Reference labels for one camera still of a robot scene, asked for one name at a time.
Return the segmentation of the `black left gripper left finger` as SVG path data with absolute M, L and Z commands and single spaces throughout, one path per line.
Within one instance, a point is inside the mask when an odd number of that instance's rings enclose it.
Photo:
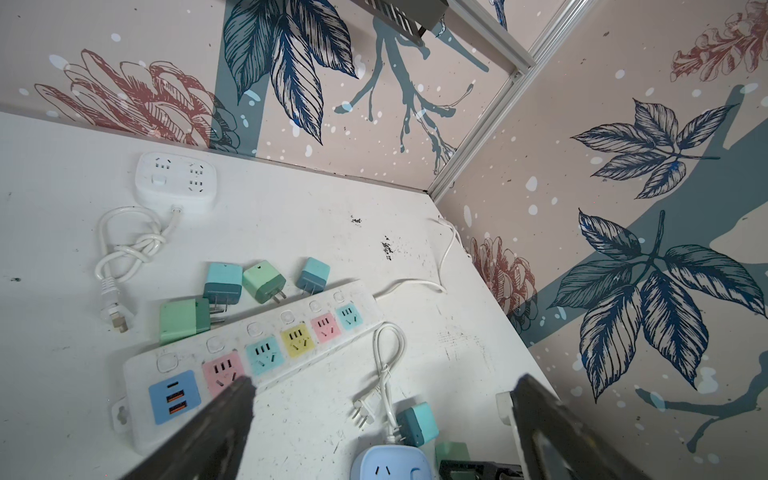
M 256 388 L 241 377 L 141 464 L 127 479 L 236 479 L 253 422 Z

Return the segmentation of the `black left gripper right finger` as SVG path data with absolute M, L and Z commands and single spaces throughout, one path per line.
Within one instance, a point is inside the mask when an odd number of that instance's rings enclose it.
M 648 477 L 533 376 L 522 376 L 510 399 L 526 479 Z

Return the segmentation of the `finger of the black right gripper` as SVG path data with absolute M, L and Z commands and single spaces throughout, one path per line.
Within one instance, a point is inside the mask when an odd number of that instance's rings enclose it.
M 442 460 L 439 466 L 439 478 L 443 480 L 511 480 L 523 479 L 524 474 L 522 468 L 514 464 Z

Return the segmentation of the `light green plug adapter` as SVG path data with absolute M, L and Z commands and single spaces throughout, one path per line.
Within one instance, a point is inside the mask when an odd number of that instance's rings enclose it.
M 435 464 L 438 478 L 442 479 L 440 467 L 444 460 L 467 462 L 470 460 L 468 446 L 465 442 L 443 441 L 435 445 Z

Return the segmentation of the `blue rounded power strip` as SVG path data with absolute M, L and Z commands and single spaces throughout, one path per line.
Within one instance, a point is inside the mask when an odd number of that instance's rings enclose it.
M 355 459 L 351 480 L 431 480 L 432 468 L 418 448 L 405 445 L 377 445 Z

